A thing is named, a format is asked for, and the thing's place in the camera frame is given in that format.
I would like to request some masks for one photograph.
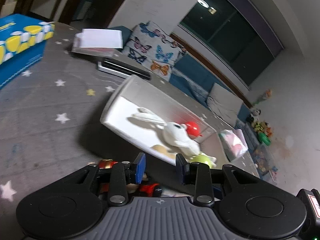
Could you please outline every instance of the green ball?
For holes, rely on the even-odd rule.
[[[197,155],[192,158],[193,162],[205,163],[209,165],[210,169],[212,168],[212,162],[210,158],[206,155]]]

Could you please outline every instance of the orange butterfly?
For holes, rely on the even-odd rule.
[[[157,62],[152,61],[152,65],[151,65],[150,69],[151,69],[152,71],[155,71],[155,70],[157,70],[157,69],[160,69],[161,72],[162,72],[162,74],[163,74],[164,76],[166,76],[166,75],[168,74],[168,71],[169,71],[169,65],[161,66],[161,65],[158,64]]]

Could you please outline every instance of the blue butterfly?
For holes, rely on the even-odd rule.
[[[148,26],[148,25],[149,25],[149,24],[140,23],[140,24],[139,24],[140,29],[141,29],[140,31],[141,31],[142,33],[148,34],[151,38],[159,37],[158,34],[156,34],[155,32],[149,31],[149,30],[147,29],[147,26]]]
[[[128,55],[129,58],[134,59],[136,62],[138,62],[140,64],[146,60],[146,58],[147,58],[146,56],[136,57],[134,50],[131,48],[129,48],[129,49],[130,49],[130,54]]]
[[[157,53],[156,53],[156,58],[161,60],[164,63],[168,63],[168,60],[173,56],[172,52],[168,52],[166,54],[163,53],[162,48],[160,45],[157,45]]]

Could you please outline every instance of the ridged gray surface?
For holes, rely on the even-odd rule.
[[[209,208],[196,207],[186,197],[136,197],[110,208],[93,229],[74,240],[244,240],[218,220]]]

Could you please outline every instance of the yellow and blue box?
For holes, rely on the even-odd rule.
[[[0,89],[42,59],[53,32],[54,24],[21,14],[0,19]]]

